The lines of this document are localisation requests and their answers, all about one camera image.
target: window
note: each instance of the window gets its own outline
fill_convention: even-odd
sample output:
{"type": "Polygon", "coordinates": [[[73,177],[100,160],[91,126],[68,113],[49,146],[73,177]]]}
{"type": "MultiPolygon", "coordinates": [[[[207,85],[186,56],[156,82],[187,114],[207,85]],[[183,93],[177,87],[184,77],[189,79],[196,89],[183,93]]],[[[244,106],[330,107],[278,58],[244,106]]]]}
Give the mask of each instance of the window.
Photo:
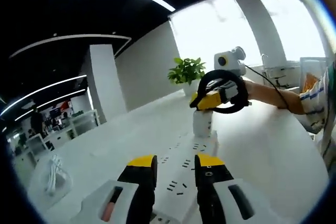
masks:
{"type": "Polygon", "coordinates": [[[286,59],[325,57],[319,32],[300,0],[261,0],[278,30],[286,59]]]}
{"type": "Polygon", "coordinates": [[[214,55],[241,46],[245,64],[262,65],[253,32],[235,0],[206,0],[170,16],[177,48],[182,59],[206,62],[214,69],[214,55]]]}

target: sleeve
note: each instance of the sleeve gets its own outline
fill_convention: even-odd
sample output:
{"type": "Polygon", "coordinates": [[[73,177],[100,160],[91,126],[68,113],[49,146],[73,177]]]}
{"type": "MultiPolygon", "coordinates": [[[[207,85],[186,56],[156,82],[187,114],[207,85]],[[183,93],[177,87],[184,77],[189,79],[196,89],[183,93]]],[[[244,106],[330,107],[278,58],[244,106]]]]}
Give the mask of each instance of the sleeve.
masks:
{"type": "Polygon", "coordinates": [[[315,83],[314,87],[300,94],[303,110],[310,126],[320,130],[324,127],[328,116],[328,73],[315,83]]]}

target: green leaves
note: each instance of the green leaves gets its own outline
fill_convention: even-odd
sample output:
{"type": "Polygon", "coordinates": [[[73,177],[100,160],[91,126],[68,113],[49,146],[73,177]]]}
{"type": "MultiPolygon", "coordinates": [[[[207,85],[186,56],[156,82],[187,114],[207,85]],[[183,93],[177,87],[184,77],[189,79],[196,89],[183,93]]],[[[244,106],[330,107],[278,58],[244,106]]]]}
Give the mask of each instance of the green leaves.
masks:
{"type": "Polygon", "coordinates": [[[204,64],[201,63],[201,58],[196,60],[186,58],[184,60],[180,58],[174,58],[174,62],[177,64],[175,68],[169,69],[168,79],[172,83],[189,83],[193,80],[198,80],[204,76],[204,64]]]}
{"type": "Polygon", "coordinates": [[[183,60],[181,58],[174,58],[176,64],[183,64],[183,60]]]}

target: cable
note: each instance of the cable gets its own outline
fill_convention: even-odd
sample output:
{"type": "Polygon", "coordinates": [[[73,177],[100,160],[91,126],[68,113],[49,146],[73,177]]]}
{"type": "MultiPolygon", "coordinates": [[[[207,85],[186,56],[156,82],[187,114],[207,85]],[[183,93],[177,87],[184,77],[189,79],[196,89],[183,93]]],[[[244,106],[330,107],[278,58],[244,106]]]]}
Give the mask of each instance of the cable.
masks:
{"type": "Polygon", "coordinates": [[[56,180],[61,176],[63,179],[66,179],[61,170],[62,162],[59,156],[53,155],[49,161],[50,170],[49,170],[49,179],[45,191],[48,195],[53,196],[56,192],[56,180]]]}
{"type": "Polygon", "coordinates": [[[277,93],[279,94],[279,96],[281,97],[281,99],[283,100],[283,102],[285,103],[286,109],[289,110],[289,105],[288,105],[286,99],[284,98],[284,96],[280,93],[280,91],[278,90],[278,88],[266,76],[263,76],[261,73],[258,73],[256,70],[250,68],[247,65],[245,65],[245,67],[247,67],[249,70],[251,70],[252,72],[256,73],[257,75],[263,77],[266,81],[268,81],[275,88],[275,90],[277,91],[277,93]]]}

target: desk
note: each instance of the desk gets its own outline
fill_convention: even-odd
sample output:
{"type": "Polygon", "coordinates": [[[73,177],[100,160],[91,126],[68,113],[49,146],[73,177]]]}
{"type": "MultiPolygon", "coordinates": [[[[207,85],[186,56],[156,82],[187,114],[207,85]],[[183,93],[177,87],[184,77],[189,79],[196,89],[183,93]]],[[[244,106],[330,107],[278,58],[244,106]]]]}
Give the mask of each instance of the desk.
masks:
{"type": "Polygon", "coordinates": [[[50,133],[43,139],[43,142],[51,142],[54,145],[54,148],[59,148],[71,140],[71,132],[74,132],[74,129],[71,126],[68,126],[60,131],[50,133]]]}
{"type": "MultiPolygon", "coordinates": [[[[73,189],[48,210],[34,198],[43,157],[28,195],[48,222],[68,221],[81,201],[108,179],[117,179],[131,159],[162,157],[192,136],[193,110],[182,91],[107,122],[56,149],[73,179],[73,189]]],[[[328,174],[313,141],[288,111],[254,101],[234,114],[216,114],[218,155],[236,178],[258,188],[274,211],[298,223],[314,207],[328,184],[328,174]]]]}

